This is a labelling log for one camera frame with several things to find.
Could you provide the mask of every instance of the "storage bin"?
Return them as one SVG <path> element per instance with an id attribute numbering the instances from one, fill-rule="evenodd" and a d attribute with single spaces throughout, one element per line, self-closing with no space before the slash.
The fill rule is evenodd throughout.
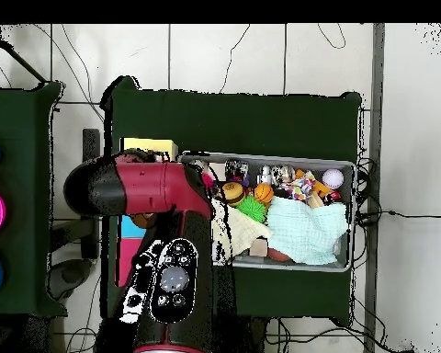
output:
<path id="1" fill-rule="evenodd" d="M 248 174 L 250 184 L 256 184 L 256 176 L 261 173 L 263 165 L 291 165 L 294 169 L 302 171 L 311 170 L 317 180 L 322 181 L 322 174 L 327 169 L 338 169 L 343 173 L 344 183 L 338 189 L 342 196 L 342 201 L 346 205 L 346 219 L 348 230 L 344 233 L 335 245 L 334 253 L 336 262 L 323 266 L 309 266 L 306 264 L 295 263 L 292 260 L 278 262 L 269 257 L 249 256 L 248 250 L 236 256 L 233 260 L 235 267 L 242 268 L 267 268 L 282 270 L 308 270 L 321 272 L 345 272 L 351 267 L 353 261 L 354 236 L 355 236 L 355 214 L 356 214 L 356 188 L 357 188 L 357 169 L 356 165 L 347 161 L 332 160 L 311 160 L 290 157 L 273 157 L 265 155 L 248 154 L 222 154 L 205 152 L 195 154 L 184 152 L 178 157 L 178 161 L 188 163 L 192 160 L 203 160 L 212 163 L 224 164 L 229 159 L 246 161 L 248 163 Z"/>

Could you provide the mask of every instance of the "small box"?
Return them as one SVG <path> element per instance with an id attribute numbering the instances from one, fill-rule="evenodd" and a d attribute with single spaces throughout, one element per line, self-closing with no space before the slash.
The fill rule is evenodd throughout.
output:
<path id="1" fill-rule="evenodd" d="M 172 140 L 152 140 L 143 138 L 123 138 L 124 149 L 141 149 L 144 152 L 152 150 L 154 152 L 168 153 L 170 161 L 175 161 L 178 156 L 178 146 Z"/>

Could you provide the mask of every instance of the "green mat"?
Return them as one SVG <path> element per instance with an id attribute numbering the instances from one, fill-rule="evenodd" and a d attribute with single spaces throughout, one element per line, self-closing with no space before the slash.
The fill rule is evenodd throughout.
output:
<path id="1" fill-rule="evenodd" d="M 50 247 L 50 113 L 60 83 L 32 91 L 0 89 L 0 314 L 65 314 L 46 291 Z"/>
<path id="2" fill-rule="evenodd" d="M 181 151 L 262 154 L 356 162 L 361 97 L 214 95 L 138 90 L 120 77 L 107 90 L 105 142 L 171 139 Z M 117 218 L 109 229 L 107 310 L 114 286 Z M 235 268 L 239 315 L 334 317 L 348 324 L 351 270 L 343 273 Z"/>

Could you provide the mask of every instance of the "blue cloth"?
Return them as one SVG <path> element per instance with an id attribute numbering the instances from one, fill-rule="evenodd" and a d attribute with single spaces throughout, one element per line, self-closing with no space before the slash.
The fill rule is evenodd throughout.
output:
<path id="1" fill-rule="evenodd" d="M 301 201 L 273 197 L 267 216 L 273 232 L 268 247 L 297 263 L 333 263 L 334 243 L 348 229 L 345 213 L 342 203 L 312 209 Z"/>
<path id="2" fill-rule="evenodd" d="M 128 215 L 122 216 L 121 238 L 143 238 L 145 229 L 136 226 Z"/>

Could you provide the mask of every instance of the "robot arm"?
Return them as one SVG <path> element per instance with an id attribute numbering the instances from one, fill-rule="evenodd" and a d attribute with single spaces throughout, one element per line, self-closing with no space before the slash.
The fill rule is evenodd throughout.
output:
<path id="1" fill-rule="evenodd" d="M 111 336 L 129 340 L 125 350 L 132 353 L 210 353 L 209 197 L 194 166 L 145 161 L 138 153 L 98 157 L 75 168 L 64 185 L 79 214 L 158 213 L 154 234 L 146 234 L 132 260 L 115 312 L 119 335 Z"/>

